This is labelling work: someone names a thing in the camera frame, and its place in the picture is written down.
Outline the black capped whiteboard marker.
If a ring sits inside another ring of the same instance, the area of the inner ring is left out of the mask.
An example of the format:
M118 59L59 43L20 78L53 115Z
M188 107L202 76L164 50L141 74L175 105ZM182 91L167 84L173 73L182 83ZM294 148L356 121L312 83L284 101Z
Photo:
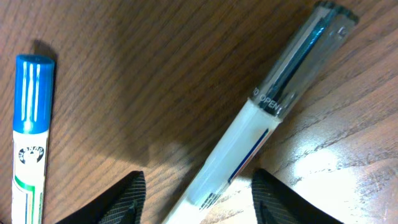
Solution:
M255 87L164 223L200 223L345 42L359 17L332 1L318 1Z

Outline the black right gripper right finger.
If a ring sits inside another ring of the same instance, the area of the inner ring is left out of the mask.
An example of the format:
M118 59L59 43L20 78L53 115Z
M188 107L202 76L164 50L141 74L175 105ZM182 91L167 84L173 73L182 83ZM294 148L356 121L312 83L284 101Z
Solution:
M339 223L264 169L252 177L252 199L258 224Z

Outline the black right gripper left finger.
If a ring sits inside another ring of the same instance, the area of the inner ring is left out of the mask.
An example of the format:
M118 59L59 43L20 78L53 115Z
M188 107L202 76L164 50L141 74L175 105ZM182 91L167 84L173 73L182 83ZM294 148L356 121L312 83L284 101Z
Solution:
M58 224L140 224L146 200L143 171L132 171Z

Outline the blue capped whiteboard marker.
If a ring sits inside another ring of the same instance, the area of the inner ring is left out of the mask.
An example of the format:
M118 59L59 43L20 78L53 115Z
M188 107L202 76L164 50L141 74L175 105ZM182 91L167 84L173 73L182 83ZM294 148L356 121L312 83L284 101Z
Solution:
M43 55L16 57L13 116L13 223L42 222L55 62Z

